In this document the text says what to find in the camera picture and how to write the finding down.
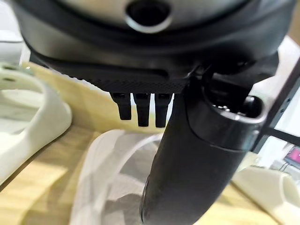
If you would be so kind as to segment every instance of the black frame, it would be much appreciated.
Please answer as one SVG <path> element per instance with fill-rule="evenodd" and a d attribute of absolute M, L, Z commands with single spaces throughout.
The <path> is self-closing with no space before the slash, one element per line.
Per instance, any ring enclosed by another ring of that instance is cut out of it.
<path fill-rule="evenodd" d="M 300 146 L 300 137 L 285 133 L 275 129 L 275 126 L 279 122 L 281 116 L 288 108 L 292 98 L 296 94 L 298 88 L 300 87 L 300 59 L 298 59 L 296 66 L 294 67 L 292 73 L 287 78 L 280 94 L 278 95 L 275 103 L 270 109 L 266 122 L 259 134 L 257 141 L 252 148 L 252 152 L 259 153 L 262 146 L 265 144 L 270 136 L 279 138 L 281 140 L 287 141 L 294 145 Z"/>

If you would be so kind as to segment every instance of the white plastic part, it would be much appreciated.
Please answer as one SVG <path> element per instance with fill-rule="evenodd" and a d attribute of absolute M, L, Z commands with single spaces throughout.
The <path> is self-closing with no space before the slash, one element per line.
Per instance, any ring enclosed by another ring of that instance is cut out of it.
<path fill-rule="evenodd" d="M 247 152 L 246 156 L 244 157 L 243 161 L 240 163 L 238 169 L 236 170 L 236 173 L 239 171 L 242 171 L 243 169 L 252 166 L 257 165 L 260 160 L 260 157 L 253 152 Z"/>
<path fill-rule="evenodd" d="M 0 184 L 64 133 L 71 120 L 70 107 L 48 85 L 0 64 Z"/>
<path fill-rule="evenodd" d="M 281 224 L 300 224 L 300 194 L 287 173 L 248 167 L 236 173 L 233 182 Z"/>
<path fill-rule="evenodd" d="M 23 46 L 22 37 L 17 36 L 13 31 L 0 29 L 0 61 L 18 64 Z"/>

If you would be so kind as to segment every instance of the red object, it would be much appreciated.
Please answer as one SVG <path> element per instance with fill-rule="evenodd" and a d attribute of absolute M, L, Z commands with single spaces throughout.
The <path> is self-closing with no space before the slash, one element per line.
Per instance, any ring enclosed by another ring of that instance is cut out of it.
<path fill-rule="evenodd" d="M 300 148 L 294 147 L 286 157 L 297 163 L 300 163 Z"/>

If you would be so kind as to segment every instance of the wooden table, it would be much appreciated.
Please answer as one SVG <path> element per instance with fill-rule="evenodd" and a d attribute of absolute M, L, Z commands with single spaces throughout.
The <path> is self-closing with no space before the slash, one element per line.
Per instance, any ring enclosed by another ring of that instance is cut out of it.
<path fill-rule="evenodd" d="M 45 146 L 0 187 L 0 225 L 66 225 L 69 221 L 77 180 L 91 142 L 101 133 L 122 128 L 144 133 L 163 130 L 121 121 L 116 104 L 86 85 L 34 64 L 36 76 L 60 92 L 73 110 L 73 125 Z M 233 185 L 228 185 L 197 225 L 273 225 L 272 217 Z"/>

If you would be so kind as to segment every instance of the white cloth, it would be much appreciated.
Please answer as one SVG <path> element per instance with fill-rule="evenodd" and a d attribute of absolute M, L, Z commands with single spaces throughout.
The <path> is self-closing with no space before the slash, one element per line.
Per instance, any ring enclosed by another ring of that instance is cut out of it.
<path fill-rule="evenodd" d="M 108 131 L 92 143 L 79 178 L 71 225 L 138 225 L 143 188 L 162 135 Z"/>

